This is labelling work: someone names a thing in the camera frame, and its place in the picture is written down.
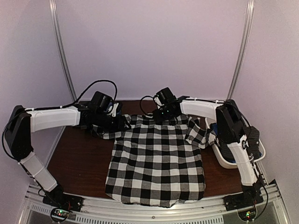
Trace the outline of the black white checked shirt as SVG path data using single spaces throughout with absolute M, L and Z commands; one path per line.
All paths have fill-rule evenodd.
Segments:
M 124 204 L 166 208 L 201 200 L 206 189 L 201 151 L 215 143 L 215 132 L 188 115 L 160 124 L 142 115 L 124 118 L 125 131 L 93 127 L 114 143 L 106 195 Z

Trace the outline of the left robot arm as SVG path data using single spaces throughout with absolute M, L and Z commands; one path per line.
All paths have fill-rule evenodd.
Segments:
M 67 203 L 63 187 L 43 165 L 31 144 L 31 134 L 56 127 L 76 126 L 101 132 L 117 132 L 130 128 L 126 118 L 121 115 L 122 105 L 99 91 L 91 101 L 78 101 L 64 106 L 49 108 L 24 108 L 17 105 L 5 126 L 2 143 L 7 144 L 8 154 L 17 161 L 28 175 L 49 194 L 49 200 L 57 207 Z

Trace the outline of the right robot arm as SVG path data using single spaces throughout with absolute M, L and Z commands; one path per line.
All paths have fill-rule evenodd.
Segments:
M 153 100 L 157 105 L 153 111 L 155 121 L 161 122 L 181 114 L 216 121 L 217 138 L 231 151 L 241 176 L 243 193 L 239 197 L 240 203 L 249 206 L 257 200 L 262 183 L 254 157 L 247 152 L 249 140 L 245 128 L 249 123 L 234 100 L 204 100 L 189 96 L 177 98 L 168 87 L 157 92 Z

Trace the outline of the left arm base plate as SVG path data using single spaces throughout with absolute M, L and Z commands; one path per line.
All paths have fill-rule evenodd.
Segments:
M 43 203 L 62 208 L 64 210 L 80 212 L 83 204 L 83 198 L 61 192 L 47 192 L 43 197 Z

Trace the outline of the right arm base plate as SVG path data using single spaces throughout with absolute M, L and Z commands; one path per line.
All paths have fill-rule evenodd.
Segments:
M 246 207 L 252 207 L 257 203 L 263 202 L 263 197 L 260 194 L 253 195 L 251 193 L 239 193 L 228 195 L 223 198 L 226 211 L 239 210 Z

